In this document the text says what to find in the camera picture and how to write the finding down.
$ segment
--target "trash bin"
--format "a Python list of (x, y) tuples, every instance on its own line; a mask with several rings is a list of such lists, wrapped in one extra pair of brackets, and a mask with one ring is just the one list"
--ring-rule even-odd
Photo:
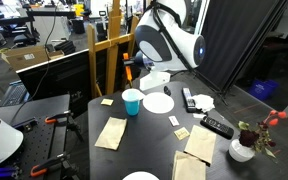
[(263, 82), (255, 79), (248, 92), (259, 100), (266, 100), (277, 87), (278, 83), (273, 80)]
[(73, 31), (76, 34), (83, 34), (85, 33), (85, 28), (84, 28), (84, 21), (83, 20), (72, 20), (72, 25), (73, 25)]

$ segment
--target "cardboard box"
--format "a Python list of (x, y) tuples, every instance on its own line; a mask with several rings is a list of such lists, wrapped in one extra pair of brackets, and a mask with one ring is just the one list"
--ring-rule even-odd
[[(64, 56), (62, 51), (49, 53), (50, 59)], [(47, 61), (47, 54), (43, 46), (31, 46), (12, 49), (2, 53), (2, 59), (9, 63), (17, 71)]]

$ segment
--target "wooden easel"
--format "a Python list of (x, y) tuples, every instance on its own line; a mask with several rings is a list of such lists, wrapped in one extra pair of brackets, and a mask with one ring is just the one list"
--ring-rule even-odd
[(135, 43), (134, 31), (139, 19), (138, 17), (133, 16), (130, 33), (120, 36), (121, 11), (119, 6), (120, 1), (114, 0), (113, 9), (109, 13), (108, 38), (106, 41), (95, 43), (95, 29), (90, 24), (87, 26), (92, 98), (102, 96), (102, 92), (96, 83), (96, 52), (107, 49), (105, 94), (112, 94), (114, 92), (116, 64), (118, 61), (118, 45), (128, 42), (127, 53), (130, 55), (133, 54)]

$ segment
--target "yellow sticky note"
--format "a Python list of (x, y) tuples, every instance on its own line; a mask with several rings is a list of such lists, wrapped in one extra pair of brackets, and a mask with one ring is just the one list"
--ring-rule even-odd
[(103, 99), (101, 104), (111, 106), (113, 104), (113, 100), (112, 99)]
[(182, 127), (181, 129), (174, 131), (174, 133), (179, 140), (182, 140), (190, 135), (190, 133), (186, 130), (185, 127)]

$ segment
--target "black curtain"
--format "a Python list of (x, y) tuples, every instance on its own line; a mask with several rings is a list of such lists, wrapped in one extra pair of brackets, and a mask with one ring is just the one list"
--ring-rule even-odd
[(202, 80), (226, 94), (238, 72), (265, 38), (288, 0), (210, 0), (202, 35)]

